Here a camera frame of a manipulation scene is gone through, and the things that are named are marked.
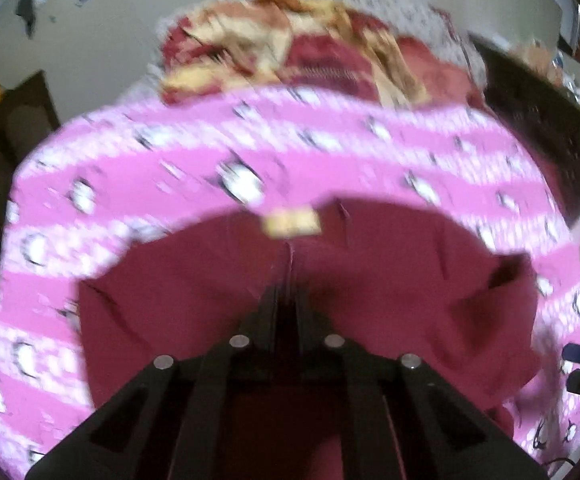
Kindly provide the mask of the pink penguin blanket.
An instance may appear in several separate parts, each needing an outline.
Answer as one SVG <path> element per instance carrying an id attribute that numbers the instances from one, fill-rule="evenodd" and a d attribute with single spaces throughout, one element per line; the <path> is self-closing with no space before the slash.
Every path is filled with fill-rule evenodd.
<path id="1" fill-rule="evenodd" d="M 580 250 L 534 160 L 465 105 L 267 87 L 109 107 L 19 166 L 0 262 L 0 468 L 21 479 L 138 370 L 305 284 L 369 351 L 438 364 L 536 460 L 580 445 L 559 353 Z"/>

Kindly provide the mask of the red yellow floral quilt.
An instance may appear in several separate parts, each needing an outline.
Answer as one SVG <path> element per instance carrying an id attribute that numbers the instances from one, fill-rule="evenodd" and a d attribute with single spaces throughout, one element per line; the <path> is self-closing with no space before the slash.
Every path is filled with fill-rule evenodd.
<path id="1" fill-rule="evenodd" d="M 170 28 L 161 54 L 166 104 L 269 84 L 332 90 L 387 108 L 483 103 L 466 70 L 338 0 L 212 2 Z"/>

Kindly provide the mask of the dark wooden side table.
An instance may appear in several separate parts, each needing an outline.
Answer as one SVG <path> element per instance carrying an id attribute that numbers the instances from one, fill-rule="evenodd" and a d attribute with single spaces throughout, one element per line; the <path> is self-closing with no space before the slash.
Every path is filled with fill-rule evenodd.
<path id="1" fill-rule="evenodd" d="M 13 174 L 23 159 L 60 126 L 42 70 L 4 93 L 0 101 L 0 251 Z"/>

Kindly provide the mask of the dark red sweater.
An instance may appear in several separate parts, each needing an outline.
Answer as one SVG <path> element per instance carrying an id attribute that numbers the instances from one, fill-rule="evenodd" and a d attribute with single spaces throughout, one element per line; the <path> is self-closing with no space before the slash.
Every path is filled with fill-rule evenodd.
<path id="1" fill-rule="evenodd" d="M 96 411 L 58 479 L 540 479 L 506 402 L 535 272 L 442 214 L 334 200 L 135 243 L 78 286 Z"/>

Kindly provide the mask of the dark cloth on wall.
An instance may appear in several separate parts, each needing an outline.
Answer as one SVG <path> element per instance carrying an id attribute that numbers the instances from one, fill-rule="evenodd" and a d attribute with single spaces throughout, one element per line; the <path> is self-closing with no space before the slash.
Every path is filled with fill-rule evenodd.
<path id="1" fill-rule="evenodd" d="M 25 35 L 32 39 L 35 34 L 36 10 L 34 0 L 19 0 L 16 15 L 23 21 Z"/>

